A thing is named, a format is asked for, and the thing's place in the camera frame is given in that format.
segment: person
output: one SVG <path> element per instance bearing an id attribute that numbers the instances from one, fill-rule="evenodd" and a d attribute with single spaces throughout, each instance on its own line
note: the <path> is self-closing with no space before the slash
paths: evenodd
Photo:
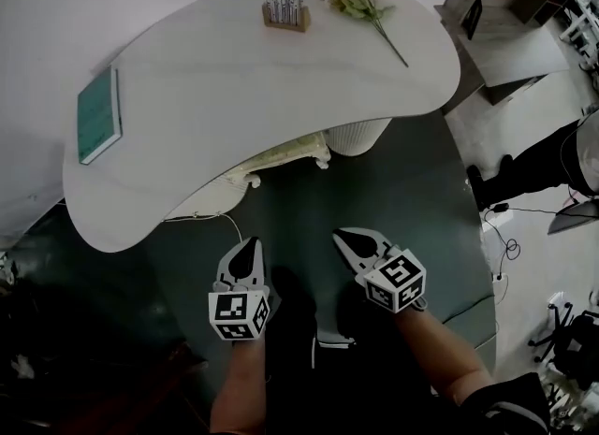
<path id="1" fill-rule="evenodd" d="M 567 124 L 516 159 L 506 155 L 499 174 L 483 181 L 476 166 L 467 169 L 479 210 L 525 193 L 568 184 L 584 196 L 599 192 L 599 105 L 582 110 Z"/>
<path id="2" fill-rule="evenodd" d="M 495 384 L 475 349 L 429 312 L 390 314 L 352 283 L 337 325 L 355 343 L 319 348 L 312 299 L 272 279 L 281 306 L 260 339 L 234 343 L 211 433 L 548 433 L 538 376 Z"/>

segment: teal book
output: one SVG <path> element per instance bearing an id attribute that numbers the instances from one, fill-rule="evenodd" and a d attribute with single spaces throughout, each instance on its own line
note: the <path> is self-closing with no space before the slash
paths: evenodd
<path id="1" fill-rule="evenodd" d="M 79 162 L 89 164 L 121 138 L 118 72 L 107 67 L 77 98 Z"/>

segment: wooden pen holder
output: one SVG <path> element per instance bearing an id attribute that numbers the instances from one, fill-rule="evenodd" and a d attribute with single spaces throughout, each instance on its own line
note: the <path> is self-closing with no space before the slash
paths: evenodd
<path id="1" fill-rule="evenodd" d="M 310 10 L 307 6 L 304 6 L 299 13 L 298 24 L 287 24 L 283 22 L 272 22 L 269 20 L 269 11 L 266 5 L 262 5 L 262 16 L 264 18 L 264 25 L 267 27 L 278 27 L 279 29 L 290 29 L 291 31 L 298 31 L 299 33 L 305 33 L 310 25 Z"/>

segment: flower stem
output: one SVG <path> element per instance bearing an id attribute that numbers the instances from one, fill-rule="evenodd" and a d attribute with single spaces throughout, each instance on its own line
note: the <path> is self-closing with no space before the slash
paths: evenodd
<path id="1" fill-rule="evenodd" d="M 395 47 L 395 45 L 391 42 L 391 39 L 389 39 L 389 36 L 387 36 L 387 33 L 385 32 L 385 29 L 383 29 L 383 24 L 381 24 L 381 21 L 378 18 L 371 18 L 371 23 L 373 24 L 374 28 L 378 31 L 378 33 L 382 37 L 385 38 L 385 41 L 389 44 L 389 46 L 391 47 L 391 49 L 393 49 L 393 51 L 402 60 L 402 63 L 404 63 L 406 67 L 409 67 L 409 65 L 405 62 L 405 59 L 403 59 L 403 57 L 400 54 L 400 52 L 397 51 L 397 48 Z"/>

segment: desk top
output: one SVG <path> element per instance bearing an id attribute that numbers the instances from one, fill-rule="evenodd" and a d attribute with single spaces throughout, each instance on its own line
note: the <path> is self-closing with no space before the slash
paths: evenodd
<path id="1" fill-rule="evenodd" d="M 368 23 L 305 0 L 306 34 L 267 28 L 263 0 L 199 0 L 133 41 L 119 70 L 123 138 L 77 159 L 76 114 L 63 181 L 75 227 L 117 252 L 146 237 L 197 189 L 283 142 L 336 125 L 419 115 L 455 92 L 460 65 L 438 18 L 387 0 L 406 68 Z"/>
<path id="2" fill-rule="evenodd" d="M 489 87 L 570 68 L 546 27 L 522 24 L 503 7 L 484 7 L 473 40 L 460 41 Z"/>

